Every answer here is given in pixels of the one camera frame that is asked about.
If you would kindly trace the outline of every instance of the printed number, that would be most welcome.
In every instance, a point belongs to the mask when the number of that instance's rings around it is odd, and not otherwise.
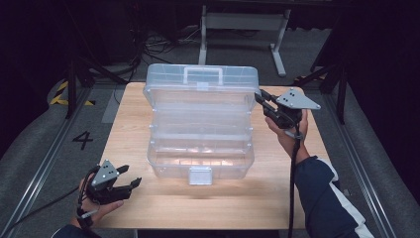
[[[93,141],[93,139],[89,139],[89,136],[90,136],[90,132],[85,131],[85,132],[83,132],[83,134],[81,134],[80,136],[75,137],[75,138],[73,139],[73,142],[83,142],[83,144],[81,145],[81,150],[83,151],[83,150],[84,150],[84,147],[86,146],[86,143],[87,143],[87,142],[92,142],[92,141]]]

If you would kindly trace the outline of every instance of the gray carpet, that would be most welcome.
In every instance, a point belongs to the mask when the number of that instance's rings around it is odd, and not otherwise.
[[[250,38],[232,32],[214,32],[208,38],[207,64],[253,66],[259,71],[260,85],[286,85],[291,83],[296,76],[310,73],[309,68],[328,35],[329,31],[287,31],[280,48],[287,72],[285,78],[278,77],[268,50],[268,45],[272,43],[272,39],[275,39],[275,34],[271,32],[259,32]],[[198,53],[199,44],[191,42],[156,57],[172,63],[197,64]],[[153,62],[161,61],[144,56],[144,61],[132,81],[144,81],[148,63]],[[311,82],[304,87],[304,90],[310,98],[326,108],[326,97],[317,90],[318,84],[317,81]],[[49,100],[56,88],[57,86],[52,88]],[[47,179],[41,184],[42,188],[31,206],[32,210],[78,185],[87,170],[99,162],[123,90],[124,86],[115,86],[109,79],[97,80],[88,97],[89,100],[95,100],[96,104],[82,106],[74,119],[74,124],[63,140],[63,145],[57,153]],[[2,181],[0,183],[0,204],[2,204],[0,227],[3,228],[8,222],[24,195],[26,187],[48,153],[58,133],[58,128],[64,122],[65,112],[66,106],[52,105],[49,111],[21,133],[0,161]],[[313,113],[331,161],[341,177],[342,189],[349,193],[349,200],[365,216],[367,226],[373,235],[381,237],[361,185],[350,165],[345,144],[340,138],[337,127],[334,126],[335,114],[327,110]],[[346,101],[345,120],[345,127],[363,161],[396,237],[420,237],[419,206],[399,179],[350,89]],[[89,138],[93,141],[86,143],[82,150],[82,143],[73,142],[73,139],[84,132],[89,132]],[[75,193],[24,221],[17,227],[14,237],[50,237],[68,221],[74,212],[74,201]],[[124,238],[134,235],[132,230],[104,229],[99,230],[98,233],[104,237]],[[296,230],[294,234],[294,237],[307,237],[303,230]],[[159,237],[159,235],[161,237],[161,233],[153,232],[141,232],[140,235],[145,238]],[[280,237],[285,236],[286,231],[280,231]],[[203,233],[199,233],[198,237],[204,237]]]

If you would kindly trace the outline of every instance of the plastic box handle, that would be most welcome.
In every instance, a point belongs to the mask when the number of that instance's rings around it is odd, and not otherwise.
[[[221,67],[187,66],[184,68],[184,78],[183,78],[184,84],[188,83],[187,77],[190,71],[218,72],[219,85],[223,85],[223,69]]]

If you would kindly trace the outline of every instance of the sleeve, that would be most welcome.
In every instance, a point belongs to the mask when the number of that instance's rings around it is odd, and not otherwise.
[[[296,165],[295,184],[310,237],[373,237],[364,217],[337,188],[332,165],[310,157]]]
[[[55,232],[52,238],[89,238],[80,228],[65,225]]]

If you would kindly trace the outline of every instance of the clear plastic storage box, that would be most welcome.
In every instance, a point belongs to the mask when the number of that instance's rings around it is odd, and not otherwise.
[[[156,175],[191,184],[243,178],[254,162],[255,92],[253,67],[150,65],[144,95],[154,111],[148,161]]]

